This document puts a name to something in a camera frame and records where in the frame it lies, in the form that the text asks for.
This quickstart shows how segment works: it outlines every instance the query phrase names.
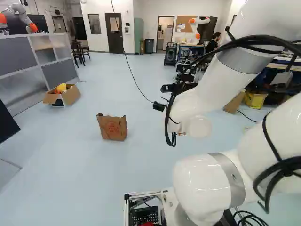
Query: cord on floor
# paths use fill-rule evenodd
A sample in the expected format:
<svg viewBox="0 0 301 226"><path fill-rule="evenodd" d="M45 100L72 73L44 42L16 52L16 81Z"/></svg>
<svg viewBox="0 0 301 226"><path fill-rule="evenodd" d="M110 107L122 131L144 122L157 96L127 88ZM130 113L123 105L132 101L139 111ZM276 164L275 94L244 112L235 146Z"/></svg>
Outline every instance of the cord on floor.
<svg viewBox="0 0 301 226"><path fill-rule="evenodd" d="M257 121L249 118L248 116L246 116L244 113L242 113L240 110L237 110L239 113L241 113L243 116L245 116L247 119L251 120L252 122L258 123Z"/></svg>
<svg viewBox="0 0 301 226"><path fill-rule="evenodd" d="M112 5L113 13L115 13L115 9L114 9L112 0L111 0L111 5ZM116 17L115 17L115 22L116 22L116 25L117 25L117 30L119 31L119 25L118 25L118 23L117 23L117 18L116 18ZM151 102L151 103L153 104L154 102L153 102L153 101L150 101L150 100L142 93L141 89L139 88L139 86L138 86L138 84L137 84L137 82L136 82L136 79L135 79L135 77L134 77L134 75L133 75L133 72L132 72L132 69L131 69L131 67L130 67L130 64L128 63L128 60L127 60L127 54L126 54L126 52L125 52L125 50L124 50L123 44L122 44L122 49L123 49L123 53L124 53L124 56L125 56L126 61L127 61L127 66L128 66L128 68L129 68L129 70L130 70L130 73L131 73L131 75L132 75L132 77L133 77L133 80L134 80L134 82L135 82L136 87L139 89L140 93L144 96L144 98L147 99L149 102Z"/></svg>

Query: shelving unit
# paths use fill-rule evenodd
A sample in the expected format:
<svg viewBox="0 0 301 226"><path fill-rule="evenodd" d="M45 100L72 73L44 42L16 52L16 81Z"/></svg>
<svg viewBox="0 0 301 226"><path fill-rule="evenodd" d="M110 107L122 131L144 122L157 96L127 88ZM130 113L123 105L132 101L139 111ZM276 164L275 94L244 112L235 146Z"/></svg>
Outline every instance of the shelving unit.
<svg viewBox="0 0 301 226"><path fill-rule="evenodd" d="M0 37L0 96L14 116L79 77L66 33Z"/></svg>

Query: chair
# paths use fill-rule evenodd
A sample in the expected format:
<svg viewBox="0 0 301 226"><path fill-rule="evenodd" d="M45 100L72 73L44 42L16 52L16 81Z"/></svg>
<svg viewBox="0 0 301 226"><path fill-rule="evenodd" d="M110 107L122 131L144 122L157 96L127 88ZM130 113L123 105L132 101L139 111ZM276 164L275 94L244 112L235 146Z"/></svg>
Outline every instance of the chair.
<svg viewBox="0 0 301 226"><path fill-rule="evenodd" d="M86 62L85 60L85 55L88 55L89 56L89 59L91 60L91 57L90 57L90 49L89 49L89 46L88 44L85 45L84 43L82 43L83 45L81 46L81 53L83 55L83 59L84 59L84 62Z"/></svg>
<svg viewBox="0 0 301 226"><path fill-rule="evenodd" d="M79 65L77 63L77 58L79 58L80 64L84 64L84 66L86 66L85 65L85 61L83 59L82 49L81 49L80 42L78 42L78 41L72 41L71 49L72 49L74 61L75 61L75 64L76 64L77 68L79 68Z"/></svg>

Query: doorway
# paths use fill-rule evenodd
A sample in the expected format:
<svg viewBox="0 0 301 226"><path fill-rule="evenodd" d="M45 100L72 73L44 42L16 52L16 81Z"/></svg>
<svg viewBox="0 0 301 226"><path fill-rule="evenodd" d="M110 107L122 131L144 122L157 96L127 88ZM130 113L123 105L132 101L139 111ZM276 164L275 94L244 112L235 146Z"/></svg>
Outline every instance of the doorway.
<svg viewBox="0 0 301 226"><path fill-rule="evenodd" d="M75 39L87 40L84 19L82 17L73 17Z"/></svg>
<svg viewBox="0 0 301 226"><path fill-rule="evenodd" d="M64 17L62 16L52 16L53 24L55 26L56 33L66 33L66 25Z"/></svg>
<svg viewBox="0 0 301 226"><path fill-rule="evenodd" d="M105 13L104 16L107 26L109 52L123 53L121 13Z"/></svg>
<svg viewBox="0 0 301 226"><path fill-rule="evenodd" d="M156 52L165 53L167 43L173 39L174 16L158 16L157 27Z"/></svg>

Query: bulletin board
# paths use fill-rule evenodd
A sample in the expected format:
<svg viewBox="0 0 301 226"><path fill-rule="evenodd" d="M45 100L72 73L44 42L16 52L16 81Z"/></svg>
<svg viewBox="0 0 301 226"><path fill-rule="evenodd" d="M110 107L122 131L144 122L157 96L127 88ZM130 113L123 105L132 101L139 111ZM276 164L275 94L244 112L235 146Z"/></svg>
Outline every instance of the bulletin board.
<svg viewBox="0 0 301 226"><path fill-rule="evenodd" d="M192 27L189 23L189 20L197 17L198 16L177 16L175 32L192 33Z"/></svg>

